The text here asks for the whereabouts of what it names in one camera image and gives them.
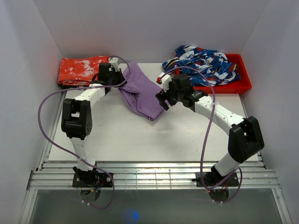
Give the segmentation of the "purple trousers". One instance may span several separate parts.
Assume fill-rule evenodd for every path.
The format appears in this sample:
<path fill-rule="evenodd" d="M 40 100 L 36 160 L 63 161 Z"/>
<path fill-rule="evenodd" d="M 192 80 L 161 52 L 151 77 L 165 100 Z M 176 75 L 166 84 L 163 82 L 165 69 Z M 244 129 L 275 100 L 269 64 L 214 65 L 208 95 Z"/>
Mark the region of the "purple trousers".
<path fill-rule="evenodd" d="M 127 83 L 119 88 L 119 92 L 127 107 L 139 116 L 155 120 L 164 111 L 156 98 L 162 88 L 150 81 L 137 63 L 130 63 L 123 76 Z"/>

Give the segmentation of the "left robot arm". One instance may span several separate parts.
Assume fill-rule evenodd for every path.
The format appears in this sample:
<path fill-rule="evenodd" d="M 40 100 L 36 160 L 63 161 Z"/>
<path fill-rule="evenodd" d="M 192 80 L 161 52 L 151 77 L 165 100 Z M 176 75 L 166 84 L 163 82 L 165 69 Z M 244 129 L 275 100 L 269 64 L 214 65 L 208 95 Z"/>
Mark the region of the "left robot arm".
<path fill-rule="evenodd" d="M 75 98 L 64 100 L 61 128 L 78 156 L 73 170 L 84 185 L 93 187 L 100 183 L 100 175 L 94 168 L 96 161 L 85 146 L 93 127 L 92 107 L 109 93 L 112 86 L 124 82 L 118 59 L 112 57 L 107 63 L 99 64 L 99 72 L 92 77 L 89 89 Z"/>

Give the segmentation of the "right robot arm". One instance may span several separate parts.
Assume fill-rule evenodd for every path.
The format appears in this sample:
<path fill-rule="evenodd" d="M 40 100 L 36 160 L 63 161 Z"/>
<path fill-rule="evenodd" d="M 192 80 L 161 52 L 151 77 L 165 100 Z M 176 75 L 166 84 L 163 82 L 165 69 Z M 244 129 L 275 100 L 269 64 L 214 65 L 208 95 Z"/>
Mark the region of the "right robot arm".
<path fill-rule="evenodd" d="M 258 120 L 237 115 L 215 102 L 215 97 L 204 91 L 196 91 L 185 74 L 175 77 L 161 73 L 157 83 L 163 89 L 156 94 L 159 104 L 168 110 L 177 102 L 208 118 L 228 135 L 227 153 L 212 166 L 210 172 L 195 179 L 201 186 L 210 189 L 222 185 L 247 159 L 264 148 L 264 140 Z"/>

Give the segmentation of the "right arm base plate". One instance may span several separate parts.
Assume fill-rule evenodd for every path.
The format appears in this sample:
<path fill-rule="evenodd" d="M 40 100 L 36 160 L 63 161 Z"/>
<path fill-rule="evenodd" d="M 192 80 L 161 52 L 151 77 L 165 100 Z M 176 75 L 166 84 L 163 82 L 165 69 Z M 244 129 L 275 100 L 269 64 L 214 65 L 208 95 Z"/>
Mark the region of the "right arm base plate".
<path fill-rule="evenodd" d="M 233 173 L 228 179 L 225 181 L 226 176 L 219 175 L 216 171 L 209 172 L 196 172 L 195 178 L 191 181 L 196 183 L 197 187 L 203 187 L 203 183 L 211 188 L 211 187 L 237 187 L 239 185 L 239 179 L 236 173 Z"/>

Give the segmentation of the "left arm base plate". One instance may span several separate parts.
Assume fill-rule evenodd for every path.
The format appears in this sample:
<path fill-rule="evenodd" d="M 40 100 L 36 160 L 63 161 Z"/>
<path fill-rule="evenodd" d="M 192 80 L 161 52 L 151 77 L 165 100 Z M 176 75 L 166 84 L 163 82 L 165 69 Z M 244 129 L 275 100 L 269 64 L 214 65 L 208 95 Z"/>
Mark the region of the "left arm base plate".
<path fill-rule="evenodd" d="M 106 173 L 89 173 L 89 174 L 74 174 L 72 187 L 74 188 L 96 188 L 112 187 L 112 178 Z"/>

